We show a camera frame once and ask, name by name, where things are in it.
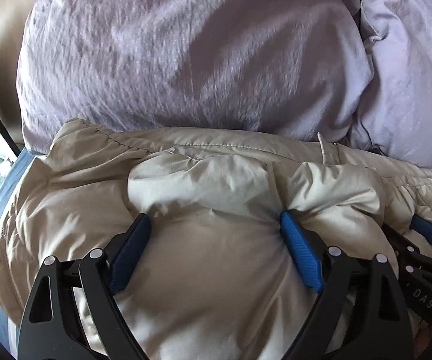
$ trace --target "beige puffer jacket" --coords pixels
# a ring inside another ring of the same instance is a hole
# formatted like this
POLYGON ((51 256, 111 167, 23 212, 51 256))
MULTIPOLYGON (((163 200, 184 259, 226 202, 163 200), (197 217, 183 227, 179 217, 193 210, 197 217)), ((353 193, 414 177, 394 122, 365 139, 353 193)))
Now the beige puffer jacket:
MULTIPOLYGON (((19 323, 46 256, 77 259, 139 212, 151 240, 116 300, 151 359, 280 359, 315 299, 279 233, 282 211, 347 254, 394 252, 388 223, 432 221, 432 169, 320 142, 196 128, 114 133, 66 123, 28 169, 0 236, 0 303, 19 323)), ((88 339, 103 351, 83 297, 88 339)), ((413 318, 414 332, 419 320, 413 318)), ((341 317, 331 347, 341 343, 341 317)))

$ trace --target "metal rivet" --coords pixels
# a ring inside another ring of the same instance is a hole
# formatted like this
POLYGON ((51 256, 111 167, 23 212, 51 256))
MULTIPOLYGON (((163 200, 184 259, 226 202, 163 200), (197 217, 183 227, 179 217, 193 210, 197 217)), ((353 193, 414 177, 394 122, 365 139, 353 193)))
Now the metal rivet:
POLYGON ((328 249, 328 252, 331 256, 334 256, 334 257, 338 257, 342 253, 341 249, 339 249, 337 246, 330 246, 328 249))
POLYGON ((376 254, 376 260, 379 261, 382 264, 388 262, 388 258, 384 254, 382 254, 382 253, 376 254))
POLYGON ((51 264, 54 263, 55 260, 56 260, 56 259, 55 259, 54 256, 48 256, 48 257, 46 257, 46 258, 44 259, 44 264, 45 264, 46 266, 50 266, 51 264))
POLYGON ((101 249, 93 249, 93 250, 90 252, 90 257, 91 257, 92 259, 98 259, 98 258, 100 258, 101 256, 103 256, 103 251, 102 251, 101 249))

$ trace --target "blue rubber pad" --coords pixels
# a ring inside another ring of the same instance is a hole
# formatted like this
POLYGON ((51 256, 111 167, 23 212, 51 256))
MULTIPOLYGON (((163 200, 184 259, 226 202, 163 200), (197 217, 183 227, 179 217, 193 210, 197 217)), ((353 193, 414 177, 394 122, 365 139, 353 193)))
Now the blue rubber pad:
POLYGON ((432 223, 426 221, 420 216, 414 215, 409 228, 417 231, 432 245, 432 223))
POLYGON ((324 289, 321 261, 287 211, 281 214, 281 234, 304 284, 320 293, 324 289))
POLYGON ((151 222, 145 216, 119 250, 110 267, 108 289, 112 295, 124 290, 151 236, 151 222))

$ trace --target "clamp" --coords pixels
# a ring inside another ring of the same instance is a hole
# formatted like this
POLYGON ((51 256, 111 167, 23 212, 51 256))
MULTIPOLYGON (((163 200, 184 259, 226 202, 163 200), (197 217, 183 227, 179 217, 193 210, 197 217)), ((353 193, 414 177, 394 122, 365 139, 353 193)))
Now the clamp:
MULTIPOLYGON (((413 228, 432 242, 432 227, 421 230, 418 219, 413 222, 413 228)), ((432 326, 432 259, 419 254, 415 245, 389 226, 383 226, 383 231, 398 256, 399 281, 385 255, 350 257, 306 230, 295 211, 282 213, 281 235, 289 254, 304 283, 318 293, 283 360, 414 359, 407 307, 432 326), (328 353, 349 291, 357 295, 345 339, 341 348, 328 353)), ((140 214, 126 233, 115 235, 104 249, 93 249, 83 259, 60 262, 55 256, 47 257, 25 307, 18 359, 148 360, 114 295, 128 284, 150 235, 150 220, 140 214), (83 288, 107 356, 88 345, 73 287, 83 288)), ((432 342, 418 360, 432 360, 432 342)))

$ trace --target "wrinkled fabric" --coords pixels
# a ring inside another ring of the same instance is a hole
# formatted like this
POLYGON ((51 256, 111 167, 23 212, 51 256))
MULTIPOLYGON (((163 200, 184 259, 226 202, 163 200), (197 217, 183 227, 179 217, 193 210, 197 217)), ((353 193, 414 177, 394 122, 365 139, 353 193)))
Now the wrinkled fabric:
POLYGON ((26 146, 81 117, 330 142, 371 80, 359 0, 38 0, 17 89, 26 146))
MULTIPOLYGON (((432 221, 432 169, 319 139, 66 123, 2 221, 2 308, 19 323, 45 257, 82 258, 145 212, 152 236, 116 301, 148 357, 280 359, 315 300, 280 236, 282 211, 296 210, 348 255, 387 255, 395 272, 383 222, 432 257, 408 229, 414 213, 432 221)), ((81 292, 76 298, 88 341, 103 351, 81 292)), ((348 300, 330 349, 350 308, 348 300)), ((414 333, 419 322, 412 315, 414 333)))
POLYGON ((361 0, 361 35, 374 78, 351 145, 432 167, 432 0, 361 0))
POLYGON ((33 152, 81 117, 321 132, 432 167, 432 0, 39 0, 17 89, 33 152))

